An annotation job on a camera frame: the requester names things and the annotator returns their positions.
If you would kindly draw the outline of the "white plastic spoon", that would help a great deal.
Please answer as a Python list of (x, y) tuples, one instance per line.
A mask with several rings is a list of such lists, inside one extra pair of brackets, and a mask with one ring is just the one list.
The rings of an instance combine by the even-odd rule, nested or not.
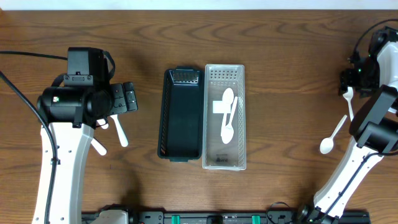
[(348, 111), (349, 111), (350, 121), (352, 121), (353, 118), (354, 118), (353, 107), (352, 107), (352, 104), (351, 104), (351, 100), (353, 98), (353, 95), (354, 95), (354, 91), (353, 91), (353, 88), (351, 86), (349, 86), (347, 88), (347, 91), (343, 94), (343, 98), (348, 103)]
[(225, 91), (223, 93), (223, 97), (222, 97), (224, 114), (223, 114), (223, 120), (221, 123), (220, 136), (223, 136), (224, 127), (226, 126), (226, 117), (227, 117), (228, 111), (231, 109), (231, 103), (233, 102), (233, 100), (234, 100), (233, 90), (231, 88), (225, 89)]
[(229, 117), (229, 122), (223, 128), (223, 134), (221, 135), (221, 139), (222, 139), (222, 142), (224, 144), (228, 144), (232, 140), (233, 135), (234, 135), (234, 129), (232, 127), (232, 121), (233, 121), (234, 114), (235, 114), (235, 111), (236, 111), (237, 102), (238, 102), (238, 97), (235, 96), (233, 104), (232, 104), (232, 109), (231, 109), (231, 114), (230, 114), (230, 117)]
[(321, 143), (320, 143), (320, 152), (322, 154), (328, 154), (334, 147), (334, 137), (337, 135), (337, 133), (339, 132), (339, 130), (342, 128), (342, 126), (344, 125), (346, 119), (347, 119), (347, 115), (344, 115), (341, 120), (339, 121), (339, 123), (336, 125), (336, 128), (334, 129), (334, 131), (332, 132), (331, 136), (324, 138)]

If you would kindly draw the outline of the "cream plastic fork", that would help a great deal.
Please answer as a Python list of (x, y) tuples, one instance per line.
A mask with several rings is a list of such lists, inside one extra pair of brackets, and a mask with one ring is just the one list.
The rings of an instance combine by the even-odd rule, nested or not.
[(116, 131), (117, 131), (118, 138), (119, 138), (119, 141), (121, 143), (121, 146), (122, 147), (127, 147), (129, 145), (129, 141), (128, 141), (127, 136), (126, 136), (126, 134), (125, 134), (125, 132), (123, 130), (123, 127), (122, 127), (122, 125), (121, 125), (121, 123), (119, 121), (118, 115), (117, 114), (113, 114), (110, 117), (113, 119), (113, 121), (115, 123)]

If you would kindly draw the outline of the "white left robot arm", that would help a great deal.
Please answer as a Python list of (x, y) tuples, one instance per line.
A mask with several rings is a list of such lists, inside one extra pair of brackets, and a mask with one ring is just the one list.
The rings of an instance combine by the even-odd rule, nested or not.
[(42, 165), (33, 223), (81, 223), (86, 160), (97, 126), (107, 118), (116, 125), (123, 147), (129, 141), (119, 114), (137, 110), (131, 82), (110, 84), (54, 83), (38, 99), (45, 118), (42, 138)]

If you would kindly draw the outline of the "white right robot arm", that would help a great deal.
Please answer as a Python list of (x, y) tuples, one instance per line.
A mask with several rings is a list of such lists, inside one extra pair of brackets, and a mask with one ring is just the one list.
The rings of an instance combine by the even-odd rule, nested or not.
[(379, 89), (353, 117), (344, 157), (314, 195), (313, 205), (299, 209), (296, 223), (338, 223), (366, 174), (384, 157), (397, 155), (397, 122), (385, 117), (397, 111), (397, 42), (384, 43), (374, 56)]

